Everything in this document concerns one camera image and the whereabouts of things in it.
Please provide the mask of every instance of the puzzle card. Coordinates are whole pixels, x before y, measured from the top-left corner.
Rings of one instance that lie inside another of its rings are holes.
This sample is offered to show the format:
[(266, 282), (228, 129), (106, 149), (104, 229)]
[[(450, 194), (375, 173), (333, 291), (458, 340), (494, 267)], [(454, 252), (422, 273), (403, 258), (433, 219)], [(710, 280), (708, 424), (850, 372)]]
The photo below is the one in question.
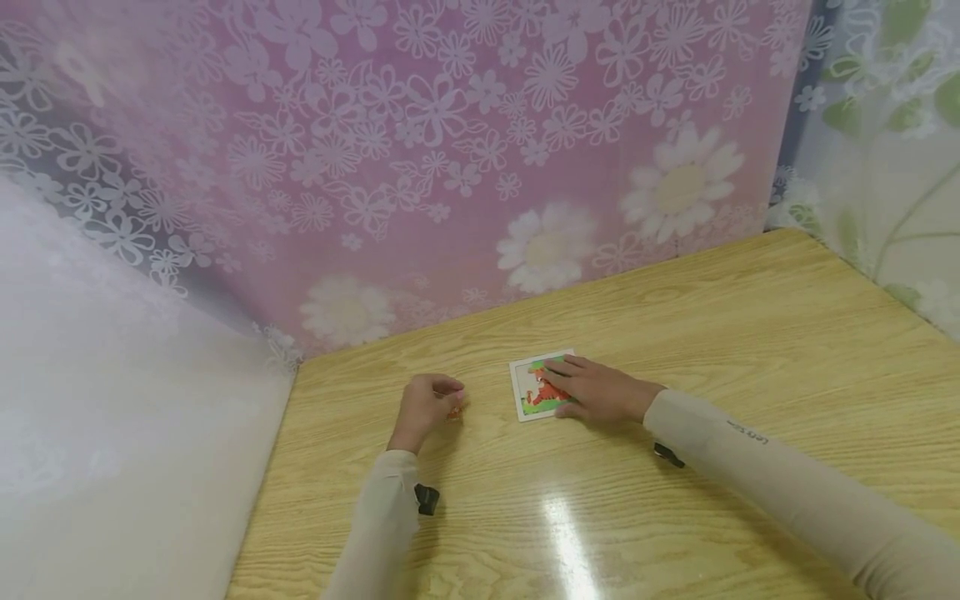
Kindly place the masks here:
[(551, 358), (563, 360), (564, 354), (573, 353), (573, 348), (569, 348), (510, 363), (510, 377), (514, 381), (516, 417), (521, 422), (553, 417), (557, 407), (570, 399), (569, 394), (553, 387), (543, 378), (545, 370), (543, 363)]

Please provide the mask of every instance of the hand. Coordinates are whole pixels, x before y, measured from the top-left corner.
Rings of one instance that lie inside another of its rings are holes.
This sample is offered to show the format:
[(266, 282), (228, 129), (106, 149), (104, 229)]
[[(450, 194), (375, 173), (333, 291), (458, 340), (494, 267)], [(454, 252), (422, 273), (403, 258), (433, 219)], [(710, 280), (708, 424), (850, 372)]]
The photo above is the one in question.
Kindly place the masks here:
[(400, 414), (388, 450), (408, 450), (417, 454), (423, 441), (446, 416), (464, 401), (464, 384), (453, 377), (428, 373), (414, 375), (403, 388)]
[(564, 355), (564, 360), (548, 360), (544, 378), (577, 399), (557, 409), (560, 419), (573, 417), (595, 423), (623, 420), (643, 422), (657, 394), (666, 388), (659, 383), (634, 379), (628, 374), (587, 360), (583, 356)]

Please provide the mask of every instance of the arm sleeve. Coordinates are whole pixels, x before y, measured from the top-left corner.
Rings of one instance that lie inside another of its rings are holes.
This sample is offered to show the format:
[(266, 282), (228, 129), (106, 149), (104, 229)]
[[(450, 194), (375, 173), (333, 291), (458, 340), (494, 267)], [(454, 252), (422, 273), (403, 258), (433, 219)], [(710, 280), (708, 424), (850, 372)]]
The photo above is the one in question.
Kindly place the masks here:
[(682, 461), (809, 544), (870, 598), (960, 594), (960, 546), (840, 472), (673, 390), (657, 395), (643, 425)]
[(376, 459), (324, 600), (394, 597), (396, 576), (420, 528), (415, 485), (414, 454), (388, 450)]

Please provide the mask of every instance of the wooden table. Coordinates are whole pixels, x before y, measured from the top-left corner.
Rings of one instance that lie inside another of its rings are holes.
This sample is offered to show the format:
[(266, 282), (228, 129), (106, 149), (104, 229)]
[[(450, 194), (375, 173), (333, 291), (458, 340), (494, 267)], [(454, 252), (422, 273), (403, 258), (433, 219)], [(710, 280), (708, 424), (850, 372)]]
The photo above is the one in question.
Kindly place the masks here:
[(420, 455), (443, 499), (410, 597), (860, 597), (646, 437), (517, 422), (507, 363), (567, 347), (707, 397), (960, 537), (960, 348), (780, 231), (307, 362), (228, 598), (317, 597), (401, 388), (436, 371), (471, 404)]

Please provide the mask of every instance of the pink floral wall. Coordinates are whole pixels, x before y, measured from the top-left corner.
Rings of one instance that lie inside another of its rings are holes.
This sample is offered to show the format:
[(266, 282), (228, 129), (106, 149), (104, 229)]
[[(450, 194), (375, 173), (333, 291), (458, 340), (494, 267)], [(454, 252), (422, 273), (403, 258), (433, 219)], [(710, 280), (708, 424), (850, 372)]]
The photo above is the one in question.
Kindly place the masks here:
[(759, 233), (809, 9), (6, 6), (0, 166), (308, 355)]

